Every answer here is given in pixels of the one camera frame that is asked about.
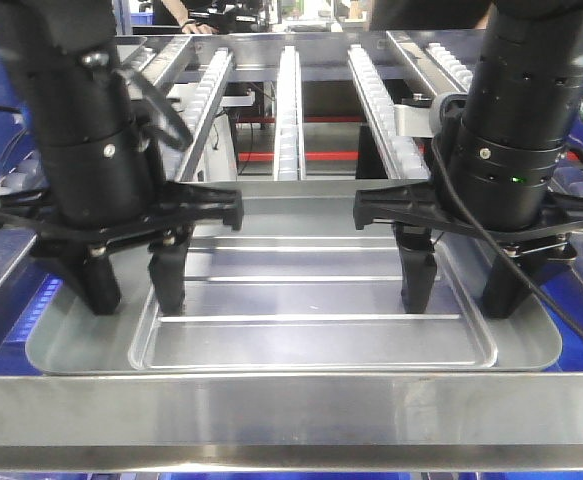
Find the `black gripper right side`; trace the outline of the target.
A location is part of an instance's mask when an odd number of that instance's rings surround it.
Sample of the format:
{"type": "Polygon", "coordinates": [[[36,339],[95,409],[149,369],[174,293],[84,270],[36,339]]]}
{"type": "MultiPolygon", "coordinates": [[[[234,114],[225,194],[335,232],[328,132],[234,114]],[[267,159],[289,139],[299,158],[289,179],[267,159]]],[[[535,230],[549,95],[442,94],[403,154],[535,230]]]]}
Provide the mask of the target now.
{"type": "MultiPolygon", "coordinates": [[[[357,191],[353,219],[358,230],[380,221],[394,223],[403,276],[401,298],[410,314],[425,312],[437,274],[430,229],[483,237],[474,226],[446,211],[434,187],[426,182],[357,191]]],[[[579,230],[583,230],[583,198],[549,192],[530,226],[514,232],[492,230],[490,235],[505,244],[505,253],[538,286],[543,286],[571,267],[571,244],[530,241],[579,230]]],[[[530,294],[531,290],[497,257],[482,293],[482,308],[488,317],[507,318],[530,294]]]]}

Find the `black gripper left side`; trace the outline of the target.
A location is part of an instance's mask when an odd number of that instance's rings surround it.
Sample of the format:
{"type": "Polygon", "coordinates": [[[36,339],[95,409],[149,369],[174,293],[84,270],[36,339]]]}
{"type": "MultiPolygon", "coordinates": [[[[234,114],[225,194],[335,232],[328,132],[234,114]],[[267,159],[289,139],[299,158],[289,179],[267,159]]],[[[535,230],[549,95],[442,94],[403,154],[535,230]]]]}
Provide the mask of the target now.
{"type": "Polygon", "coordinates": [[[112,315],[121,300],[108,253],[150,243],[148,271],[160,309],[165,316],[181,315],[193,225],[220,220],[237,231],[244,215],[238,190],[173,181],[162,186],[157,199],[144,211],[102,226],[70,225],[48,189],[3,195],[0,203],[0,229],[34,232],[31,256],[45,258],[47,268],[96,315],[112,315]],[[104,252],[93,253],[91,248],[104,252]]]}

